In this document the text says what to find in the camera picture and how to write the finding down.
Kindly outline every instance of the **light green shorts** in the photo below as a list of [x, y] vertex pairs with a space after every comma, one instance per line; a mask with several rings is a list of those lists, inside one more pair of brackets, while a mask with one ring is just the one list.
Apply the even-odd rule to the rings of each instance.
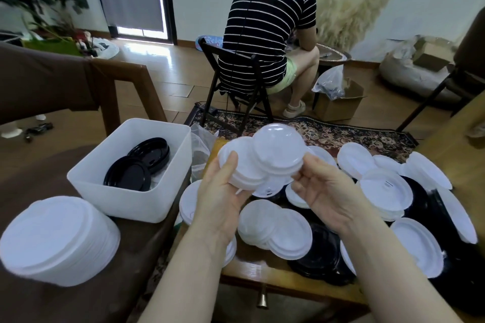
[[296, 65], [290, 58], [286, 58], [286, 74], [283, 79], [278, 82], [275, 86], [266, 88], [266, 92], [269, 95], [282, 91], [284, 88], [288, 87], [293, 83], [296, 78]]

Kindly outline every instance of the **cardboard box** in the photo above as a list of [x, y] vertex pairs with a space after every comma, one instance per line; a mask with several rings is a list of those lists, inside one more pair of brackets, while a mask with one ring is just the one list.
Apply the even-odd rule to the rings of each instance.
[[321, 93], [315, 113], [323, 121], [352, 119], [364, 97], [364, 88], [357, 82], [348, 80], [345, 97], [331, 101], [326, 94]]
[[414, 45], [416, 52], [413, 63], [432, 71], [440, 71], [447, 64], [453, 62], [453, 52], [450, 47], [420, 38]]

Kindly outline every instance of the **left hand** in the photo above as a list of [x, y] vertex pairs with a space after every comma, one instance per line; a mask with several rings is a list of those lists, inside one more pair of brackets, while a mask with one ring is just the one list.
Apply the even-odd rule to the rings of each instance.
[[238, 154], [234, 151], [222, 168], [217, 158], [209, 164], [197, 194], [197, 208], [192, 224], [213, 234], [224, 246], [234, 237], [239, 211], [252, 193], [243, 190], [236, 195], [238, 188], [228, 183], [237, 166]]

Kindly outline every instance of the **white plastic bin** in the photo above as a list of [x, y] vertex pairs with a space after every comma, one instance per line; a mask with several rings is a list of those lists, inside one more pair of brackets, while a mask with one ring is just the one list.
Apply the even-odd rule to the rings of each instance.
[[[138, 143], [164, 138], [170, 160], [159, 183], [148, 192], [103, 185], [110, 166]], [[146, 119], [129, 119], [84, 157], [67, 179], [79, 194], [108, 216], [157, 223], [167, 216], [192, 162], [190, 127]]]

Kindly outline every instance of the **wooden floor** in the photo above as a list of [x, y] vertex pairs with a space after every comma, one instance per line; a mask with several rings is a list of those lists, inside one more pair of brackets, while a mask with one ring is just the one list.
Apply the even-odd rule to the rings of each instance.
[[[115, 59], [148, 67], [169, 121], [184, 123], [194, 104], [207, 98], [213, 70], [202, 52], [126, 40], [118, 40], [116, 43], [120, 53]], [[343, 123], [395, 129], [417, 106], [415, 101], [382, 86], [372, 70], [346, 67], [345, 76], [363, 86], [367, 97], [362, 100], [354, 118]], [[116, 88], [122, 121], [128, 118], [147, 118], [133, 84], [117, 82]], [[289, 96], [288, 88], [270, 97], [275, 115], [281, 115]], [[311, 102], [312, 95], [308, 94], [305, 99]], [[226, 96], [218, 93], [214, 95], [213, 106], [223, 109], [226, 104]], [[230, 102], [228, 108], [234, 110]], [[307, 109], [306, 114], [314, 115], [310, 109]], [[407, 130], [416, 139], [424, 139], [445, 123], [449, 116], [448, 111], [428, 107]], [[0, 138], [0, 179], [37, 159], [81, 145], [99, 143], [105, 138], [99, 112], [73, 113], [63, 110], [47, 114], [47, 120], [54, 124], [54, 129], [35, 137], [30, 144], [25, 143], [21, 137], [8, 140]], [[28, 128], [37, 125], [37, 121], [29, 118], [18, 124]]]

